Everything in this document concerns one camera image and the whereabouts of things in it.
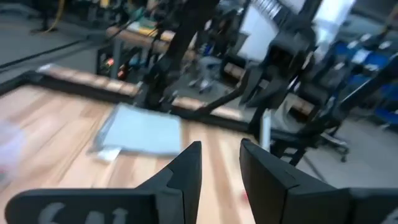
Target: wooden tabletop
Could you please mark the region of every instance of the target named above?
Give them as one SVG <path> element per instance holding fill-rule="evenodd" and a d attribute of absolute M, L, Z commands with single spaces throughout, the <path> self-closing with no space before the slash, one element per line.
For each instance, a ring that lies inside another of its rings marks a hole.
<path fill-rule="evenodd" d="M 77 82 L 90 80 L 126 94 L 135 91 L 130 84 L 89 73 L 59 67 L 42 71 L 70 75 Z M 189 98 L 176 103 L 193 108 L 202 104 Z M 170 159 L 161 157 L 119 155 L 114 162 L 104 164 L 87 154 L 113 106 L 34 86 L 23 86 L 0 97 L 0 108 L 7 108 L 0 111 L 0 119 L 18 125 L 25 134 L 18 175 L 0 191 L 0 208 L 4 210 L 13 195 L 27 189 L 134 188 L 166 166 Z M 227 108 L 215 113 L 240 117 Z M 239 143 L 248 136 L 189 121 L 183 122 L 182 129 L 184 147 L 193 141 L 202 142 L 203 180 L 197 223 L 254 223 L 249 204 L 243 199 L 239 168 Z M 0 223 L 5 223 L 3 213 Z"/>
<path fill-rule="evenodd" d="M 106 30 L 106 34 L 108 36 L 112 36 L 119 31 L 117 27 L 110 27 Z M 149 48 L 152 44 L 153 37 L 149 37 L 138 32 L 133 32 L 129 30 L 123 30 L 117 37 L 127 43 L 132 45 L 138 45 L 141 47 Z M 159 40 L 154 42 L 154 51 L 157 53 L 166 53 L 169 43 L 167 41 Z M 193 50 L 188 50 L 185 55 L 184 59 L 186 60 L 193 60 L 196 56 L 196 53 Z"/>

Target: workstation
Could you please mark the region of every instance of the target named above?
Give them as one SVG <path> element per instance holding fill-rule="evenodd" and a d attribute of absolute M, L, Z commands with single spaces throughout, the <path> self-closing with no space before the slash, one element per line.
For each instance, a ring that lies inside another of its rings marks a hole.
<path fill-rule="evenodd" d="M 295 168 L 308 149 L 326 144 L 341 154 L 342 162 L 349 162 L 349 147 L 335 133 L 352 109 L 396 79 L 398 68 L 398 57 L 391 54 L 383 66 L 371 71 L 364 85 L 335 97 L 353 73 L 370 68 L 352 63 L 360 62 L 363 52 L 344 57 L 331 52 L 342 43 L 347 49 L 375 52 L 392 23 L 387 21 L 380 34 L 350 40 L 353 44 L 343 39 L 331 42 L 319 59 L 318 34 L 312 26 L 321 1 L 316 2 L 305 1 L 301 10 L 280 1 L 242 2 L 231 11 L 220 10 L 221 18 L 232 18 L 235 24 L 225 30 L 231 40 L 221 42 L 217 34 L 223 29 L 218 30 L 218 23 L 205 28 L 216 17 L 210 9 L 222 8 L 220 2 L 176 3 L 173 10 L 158 13 L 173 15 L 181 9 L 183 19 L 173 21 L 177 26 L 162 24 L 165 27 L 154 29 L 155 37 L 152 30 L 137 29 L 140 14 L 109 27 L 103 45 L 111 46 L 106 60 L 113 62 L 106 73 L 51 63 L 2 82 L 4 126 L 23 129 L 27 141 L 17 175 L 0 193 L 5 222 L 382 223 L 394 219 L 396 189 L 337 189 Z M 146 3 L 141 7 L 148 10 Z M 267 47 L 248 54 L 256 34 L 245 27 L 245 15 L 253 10 L 277 29 Z M 128 60 L 121 54 L 127 44 L 134 49 Z M 138 67 L 124 70 L 126 77 L 120 78 L 122 65 L 132 59 Z M 218 78 L 203 72 L 214 67 Z M 189 70 L 199 72 L 192 85 L 183 85 L 201 91 L 207 88 L 204 80 L 211 79 L 229 91 L 211 102 L 180 96 L 180 80 L 192 75 Z M 132 83 L 128 76 L 134 72 L 144 74 Z M 236 99 L 253 110 L 251 118 L 226 106 Z M 300 125 L 275 126 L 272 122 L 278 116 L 293 117 Z M 28 212 L 22 216 L 21 210 Z"/>

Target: wooden table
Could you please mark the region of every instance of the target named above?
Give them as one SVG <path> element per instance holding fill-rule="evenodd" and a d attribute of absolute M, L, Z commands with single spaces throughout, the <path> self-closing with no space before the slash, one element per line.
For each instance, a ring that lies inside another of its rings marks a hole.
<path fill-rule="evenodd" d="M 108 36 L 112 36 L 119 31 L 117 27 L 110 27 L 106 30 L 106 34 Z M 132 45 L 141 46 L 144 48 L 149 49 L 150 45 L 152 44 L 153 37 L 149 37 L 138 32 L 133 32 L 129 30 L 123 30 L 120 34 L 117 35 L 117 38 L 130 43 Z M 158 40 L 154 42 L 154 52 L 155 53 L 166 53 L 169 47 L 168 41 Z M 192 50 L 192 48 L 188 49 L 184 55 L 185 60 L 193 60 L 196 56 L 196 53 Z"/>
<path fill-rule="evenodd" d="M 114 91 L 133 94 L 136 87 L 105 77 L 58 67 L 42 69 L 52 75 L 74 77 Z M 180 98 L 176 102 L 196 108 L 202 102 Z M 23 86 L 0 97 L 0 119 L 19 125 L 25 134 L 19 175 L 0 192 L 0 207 L 16 193 L 36 188 L 133 188 L 153 176 L 170 159 L 120 155 L 103 164 L 87 154 L 97 130 L 114 105 L 34 86 Z M 219 108 L 217 114 L 240 114 Z M 197 223 L 254 223 L 239 168 L 239 143 L 245 134 L 183 122 L 183 146 L 202 142 L 203 181 Z M 0 223 L 5 223 L 4 214 Z"/>

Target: metal pole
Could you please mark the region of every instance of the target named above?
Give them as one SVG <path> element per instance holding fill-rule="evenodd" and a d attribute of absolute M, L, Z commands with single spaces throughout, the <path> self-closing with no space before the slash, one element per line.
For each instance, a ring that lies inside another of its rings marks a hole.
<path fill-rule="evenodd" d="M 119 68 L 121 66 L 121 54 L 123 49 L 123 41 L 116 38 L 113 44 L 113 66 L 111 70 L 111 78 L 118 79 Z"/>
<path fill-rule="evenodd" d="M 271 111 L 266 110 L 261 119 L 260 146 L 266 151 L 271 151 Z"/>

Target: orange light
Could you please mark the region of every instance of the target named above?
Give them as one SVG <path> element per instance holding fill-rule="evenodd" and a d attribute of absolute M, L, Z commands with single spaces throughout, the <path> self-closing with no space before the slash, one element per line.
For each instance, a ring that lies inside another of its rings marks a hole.
<path fill-rule="evenodd" d="M 107 64 L 108 66 L 112 66 L 113 63 L 114 63 L 113 58 L 110 58 L 110 59 L 108 59 L 108 60 L 106 61 L 106 64 Z"/>

